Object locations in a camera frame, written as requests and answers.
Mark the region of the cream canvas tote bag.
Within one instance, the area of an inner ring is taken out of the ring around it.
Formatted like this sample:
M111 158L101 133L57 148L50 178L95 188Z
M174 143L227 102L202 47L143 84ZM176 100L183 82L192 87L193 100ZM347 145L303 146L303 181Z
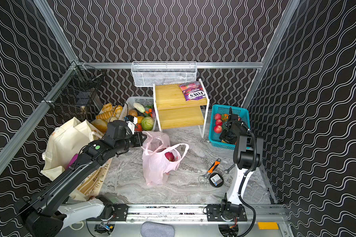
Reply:
M56 128L49 137L46 151L42 153L45 165L41 173L49 180L55 180L67 170L70 160L81 151L81 148L102 137L103 133L87 120L70 119ZM111 162L112 160L109 160L101 167L96 168L94 172L79 183L70 197L74 200L86 201L90 197L98 196Z

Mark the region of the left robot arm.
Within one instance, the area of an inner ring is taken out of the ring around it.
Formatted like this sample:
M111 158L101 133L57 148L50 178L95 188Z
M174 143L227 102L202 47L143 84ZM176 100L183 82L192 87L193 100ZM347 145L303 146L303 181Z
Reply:
M126 121L110 122L105 135L90 142L61 175L30 198L15 203L16 217L34 237L54 237L62 229L89 218L110 218L105 209L112 203L94 198L75 205L63 205L67 197L109 159L141 147L147 136L130 128Z

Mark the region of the pink dragon fruit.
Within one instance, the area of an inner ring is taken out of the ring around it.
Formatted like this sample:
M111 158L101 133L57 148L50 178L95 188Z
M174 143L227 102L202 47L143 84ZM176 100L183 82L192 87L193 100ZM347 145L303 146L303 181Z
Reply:
M174 156L174 154L172 152L165 153L165 157L170 162L174 162L175 161L175 156Z

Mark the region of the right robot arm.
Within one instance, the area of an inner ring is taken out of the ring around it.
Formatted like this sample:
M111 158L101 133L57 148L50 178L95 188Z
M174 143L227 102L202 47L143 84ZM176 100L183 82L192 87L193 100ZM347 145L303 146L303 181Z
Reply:
M243 121L233 121L230 131L237 140L233 152L235 176L221 203L220 213L225 221L237 220L243 215L247 206L244 193L253 172L262 164L264 146L264 139L256 136Z

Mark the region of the purple snack packet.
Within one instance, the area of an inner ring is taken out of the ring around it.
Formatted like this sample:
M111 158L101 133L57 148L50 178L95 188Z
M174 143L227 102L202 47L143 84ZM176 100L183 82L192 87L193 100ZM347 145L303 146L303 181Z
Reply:
M78 158L78 154L75 154L73 158L70 160L69 164L67 165L67 168L71 167L74 164L74 162L77 160L77 158Z

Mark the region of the pink plastic grocery bag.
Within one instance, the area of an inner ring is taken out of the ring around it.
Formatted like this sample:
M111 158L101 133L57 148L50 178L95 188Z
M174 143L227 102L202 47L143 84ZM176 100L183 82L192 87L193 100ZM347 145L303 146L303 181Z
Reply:
M143 131L142 133L147 135L142 146L142 168L146 184L148 186L165 184L169 172L179 168L189 150L189 145L186 143L171 145L168 134L163 132ZM174 154L174 162L166 159L167 152Z

